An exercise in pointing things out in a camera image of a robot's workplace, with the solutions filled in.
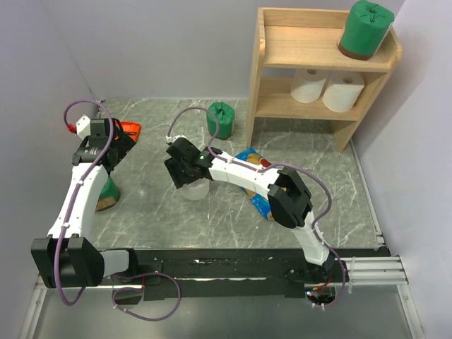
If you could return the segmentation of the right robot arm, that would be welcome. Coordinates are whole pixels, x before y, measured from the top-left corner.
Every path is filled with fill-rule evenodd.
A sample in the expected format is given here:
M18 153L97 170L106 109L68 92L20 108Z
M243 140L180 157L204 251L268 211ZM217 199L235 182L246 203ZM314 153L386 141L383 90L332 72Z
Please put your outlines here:
M311 193L291 164L255 165L207 146L199 150L185 136L166 137L169 158L165 167L177 189L200 179L227 182L265 198L274 221L291 229L309 263L310 276L319 282L333 274L335 256L324 240L315 216Z

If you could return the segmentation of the white paper towel roll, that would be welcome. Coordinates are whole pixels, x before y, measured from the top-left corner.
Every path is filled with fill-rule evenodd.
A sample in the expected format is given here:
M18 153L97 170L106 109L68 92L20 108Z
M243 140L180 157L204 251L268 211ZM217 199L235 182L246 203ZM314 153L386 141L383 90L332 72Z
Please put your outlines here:
M297 69L290 94L296 101L309 104L319 99L329 72L317 69Z
M198 179L180 188L182 196L190 201L204 199L210 191L210 181L208 179Z
M365 85L364 78L354 71L332 72L322 101L331 111L344 113L350 111Z

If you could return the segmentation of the green paper towel roll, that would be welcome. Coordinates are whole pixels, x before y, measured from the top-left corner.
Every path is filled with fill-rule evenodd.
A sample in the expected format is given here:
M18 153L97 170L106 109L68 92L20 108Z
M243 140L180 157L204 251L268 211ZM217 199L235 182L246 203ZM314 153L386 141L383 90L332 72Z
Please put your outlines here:
M395 20L394 13L370 1L358 1L350 9L338 49L351 59L368 60L377 51Z

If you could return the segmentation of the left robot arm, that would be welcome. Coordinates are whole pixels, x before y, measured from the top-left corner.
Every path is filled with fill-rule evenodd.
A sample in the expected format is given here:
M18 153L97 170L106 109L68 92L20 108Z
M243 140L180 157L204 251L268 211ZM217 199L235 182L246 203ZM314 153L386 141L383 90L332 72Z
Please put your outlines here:
M46 287L56 286L54 264L59 264L62 287L95 287L109 275L134 283L140 266L133 249L96 249L89 241L102 188L111 171L135 146L118 120L108 139L108 119L93 119L72 157L71 183L61 211L43 239L34 239L31 254Z

